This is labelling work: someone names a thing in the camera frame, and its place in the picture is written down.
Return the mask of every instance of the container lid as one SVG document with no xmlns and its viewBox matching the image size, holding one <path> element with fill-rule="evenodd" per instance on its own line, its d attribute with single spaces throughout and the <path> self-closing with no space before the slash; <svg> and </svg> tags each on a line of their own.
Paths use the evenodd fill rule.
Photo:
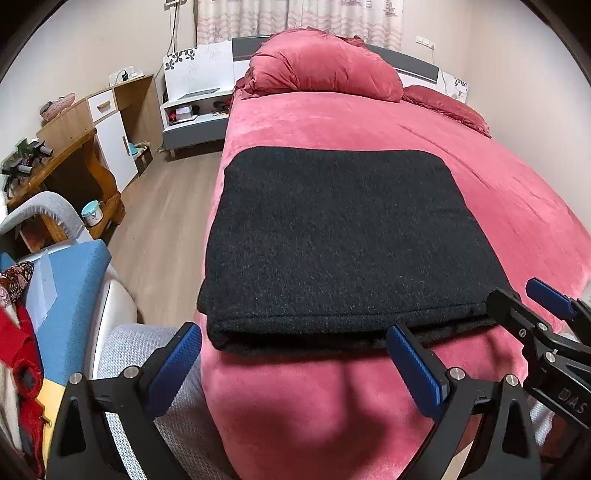
<svg viewBox="0 0 591 480">
<path fill-rule="evenodd" d="M 99 207 L 98 200 L 93 200 L 92 202 L 88 202 L 86 205 L 84 205 L 84 208 L 82 209 L 82 216 L 93 215 L 97 211 L 98 207 Z"/>
</svg>

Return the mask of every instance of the wall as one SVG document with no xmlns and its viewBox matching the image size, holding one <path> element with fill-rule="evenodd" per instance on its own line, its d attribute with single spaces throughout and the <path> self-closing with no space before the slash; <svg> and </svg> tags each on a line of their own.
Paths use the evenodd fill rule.
<svg viewBox="0 0 591 480">
<path fill-rule="evenodd" d="M 519 0 L 474 2 L 468 104 L 591 231 L 591 86 L 555 33 Z"/>
<path fill-rule="evenodd" d="M 194 45 L 193 0 L 179 13 L 180 50 Z M 155 73 L 170 43 L 170 24 L 164 0 L 67 1 L 33 35 L 0 84 L 0 161 L 39 130 L 39 109 L 47 101 L 101 90 L 109 74 L 128 65 Z"/>
<path fill-rule="evenodd" d="M 439 65 L 463 78 L 470 0 L 405 0 L 404 53 L 431 61 L 417 35 L 437 44 Z M 164 0 L 68 0 L 33 35 L 0 84 L 0 160 L 41 126 L 38 112 L 69 92 L 86 96 L 127 65 L 156 72 L 170 42 Z M 193 0 L 180 10 L 178 49 L 194 45 Z M 162 74 L 158 85 L 161 88 Z"/>
<path fill-rule="evenodd" d="M 435 64 L 464 80 L 473 0 L 405 0 L 402 52 L 432 62 L 417 35 L 435 42 Z"/>
</svg>

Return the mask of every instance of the black blanket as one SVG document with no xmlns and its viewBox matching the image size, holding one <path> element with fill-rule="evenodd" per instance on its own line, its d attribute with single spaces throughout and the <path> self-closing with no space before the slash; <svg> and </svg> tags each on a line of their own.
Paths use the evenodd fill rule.
<svg viewBox="0 0 591 480">
<path fill-rule="evenodd" d="M 241 354 L 429 343 L 494 322 L 511 291 L 443 160 L 415 150 L 255 147 L 225 170 L 197 307 Z"/>
</svg>

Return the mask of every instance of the pink pillow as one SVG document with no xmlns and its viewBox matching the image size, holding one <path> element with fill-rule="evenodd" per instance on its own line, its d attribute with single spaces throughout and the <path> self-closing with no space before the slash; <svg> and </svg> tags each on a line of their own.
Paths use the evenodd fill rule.
<svg viewBox="0 0 591 480">
<path fill-rule="evenodd" d="M 237 87 L 244 98 L 285 92 L 340 92 L 399 102 L 396 69 L 359 37 L 339 38 L 314 28 L 273 35 L 252 56 Z"/>
<path fill-rule="evenodd" d="M 421 85 L 411 85 L 404 89 L 402 99 L 405 102 L 414 103 L 442 113 L 476 130 L 478 133 L 492 138 L 488 125 L 478 112 L 454 98 Z"/>
</svg>

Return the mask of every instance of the bed headboard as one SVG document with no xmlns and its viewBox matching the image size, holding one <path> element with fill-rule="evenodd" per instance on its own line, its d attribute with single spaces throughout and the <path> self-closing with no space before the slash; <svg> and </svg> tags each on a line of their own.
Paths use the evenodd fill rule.
<svg viewBox="0 0 591 480">
<path fill-rule="evenodd" d="M 264 41 L 269 39 L 269 35 L 257 35 L 254 37 L 236 37 L 232 39 L 232 53 L 235 64 L 235 72 L 241 74 L 240 78 L 248 68 L 252 54 L 256 52 Z M 410 75 L 425 82 L 437 83 L 439 78 L 439 68 L 431 63 L 416 59 L 399 51 L 388 50 L 387 48 L 368 45 L 368 48 L 377 53 L 385 62 L 390 64 L 399 73 Z"/>
</svg>

